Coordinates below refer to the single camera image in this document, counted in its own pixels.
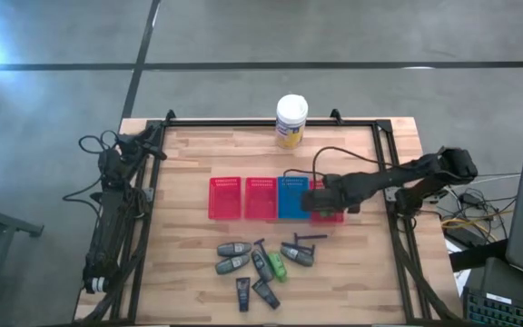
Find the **container lid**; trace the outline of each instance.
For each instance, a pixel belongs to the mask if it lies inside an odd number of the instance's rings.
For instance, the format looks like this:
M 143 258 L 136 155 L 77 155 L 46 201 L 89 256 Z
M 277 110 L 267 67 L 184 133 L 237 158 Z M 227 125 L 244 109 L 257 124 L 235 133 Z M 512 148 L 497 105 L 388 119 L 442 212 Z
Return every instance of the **container lid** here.
M 301 123 L 307 115 L 308 103 L 301 95 L 284 95 L 278 102 L 278 118 L 286 124 Z

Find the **red basket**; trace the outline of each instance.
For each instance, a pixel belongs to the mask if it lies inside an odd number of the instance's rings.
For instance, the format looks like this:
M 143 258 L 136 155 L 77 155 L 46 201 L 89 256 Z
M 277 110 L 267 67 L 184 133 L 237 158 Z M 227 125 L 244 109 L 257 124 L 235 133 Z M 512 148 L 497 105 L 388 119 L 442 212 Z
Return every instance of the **red basket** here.
M 209 180 L 209 219 L 242 218 L 242 178 L 221 177 Z
M 322 181 L 316 181 L 317 188 L 324 188 Z M 310 181 L 310 188 L 314 189 L 314 181 Z M 331 213 L 327 216 L 322 216 L 321 213 L 312 212 L 310 216 L 312 223 L 342 223 L 344 222 L 344 213 Z
M 245 219 L 278 219 L 277 188 L 275 178 L 246 178 Z

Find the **wooden tabletop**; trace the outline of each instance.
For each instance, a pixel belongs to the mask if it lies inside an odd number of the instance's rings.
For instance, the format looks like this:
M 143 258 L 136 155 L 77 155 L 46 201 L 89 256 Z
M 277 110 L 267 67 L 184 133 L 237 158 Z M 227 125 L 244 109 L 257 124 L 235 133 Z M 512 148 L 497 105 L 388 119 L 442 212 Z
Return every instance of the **wooden tabletop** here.
M 393 124 L 400 161 L 419 158 L 422 150 L 414 119 L 388 119 Z M 145 124 L 146 119 L 125 119 L 121 133 L 138 133 Z M 307 127 L 301 146 L 295 150 L 277 147 L 274 131 L 269 127 L 167 128 L 163 150 L 168 159 L 161 164 L 136 322 L 404 322 L 381 193 L 365 201 L 359 214 L 346 214 L 345 223 L 337 225 L 283 220 L 224 222 L 207 217 L 211 177 L 241 176 L 243 182 L 244 177 L 282 175 L 288 168 L 310 170 L 312 156 L 327 145 L 376 158 L 371 130 L 367 127 Z M 325 151 L 318 160 L 317 170 L 342 174 L 370 173 L 378 168 L 374 163 L 343 153 Z M 284 259 L 288 281 L 270 283 L 281 306 L 273 311 L 251 290 L 249 312 L 239 312 L 235 279 L 251 277 L 254 283 L 258 275 L 251 263 L 228 275 L 217 275 L 214 265 L 221 260 L 216 254 L 217 245 L 253 243 L 265 238 L 267 251 L 279 251 L 280 243 L 291 242 L 294 232 L 329 235 L 328 239 L 313 242 L 314 266 L 302 267 Z M 448 307 L 460 313 L 437 216 L 420 215 L 416 237 L 425 277 Z M 417 311 L 419 304 L 412 281 L 410 291 Z M 86 315 L 98 298 L 98 295 L 83 295 L 76 316 Z M 126 294 L 123 307 L 128 306 L 127 298 Z

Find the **small bottle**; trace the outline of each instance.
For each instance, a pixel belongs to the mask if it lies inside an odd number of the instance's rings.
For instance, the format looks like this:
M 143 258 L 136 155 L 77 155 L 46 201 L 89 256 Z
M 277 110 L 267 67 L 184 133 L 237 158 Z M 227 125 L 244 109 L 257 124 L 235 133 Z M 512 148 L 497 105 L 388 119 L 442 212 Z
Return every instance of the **small bottle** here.
M 293 149 L 301 142 L 308 116 L 308 103 L 301 95 L 288 94 L 278 102 L 276 140 L 280 147 Z

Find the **grey floor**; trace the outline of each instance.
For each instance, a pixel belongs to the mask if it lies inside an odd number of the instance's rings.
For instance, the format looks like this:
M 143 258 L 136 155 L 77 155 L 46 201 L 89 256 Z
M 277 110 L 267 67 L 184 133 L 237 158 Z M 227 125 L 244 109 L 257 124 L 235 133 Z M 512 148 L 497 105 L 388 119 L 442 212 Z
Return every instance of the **grey floor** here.
M 0 0 L 0 64 L 133 64 L 151 3 Z M 275 61 L 523 61 L 523 1 L 162 0 L 146 56 Z M 61 197 L 96 178 L 77 139 L 118 127 L 132 76 L 0 71 L 0 211 L 45 224 L 40 239 L 15 238 L 0 326 L 70 321 L 94 220 Z M 414 116 L 425 151 L 460 146 L 481 173 L 521 169 L 523 68 L 144 72 L 132 117 L 273 116 L 287 93 L 315 116 Z M 517 185 L 477 187 L 498 198 Z

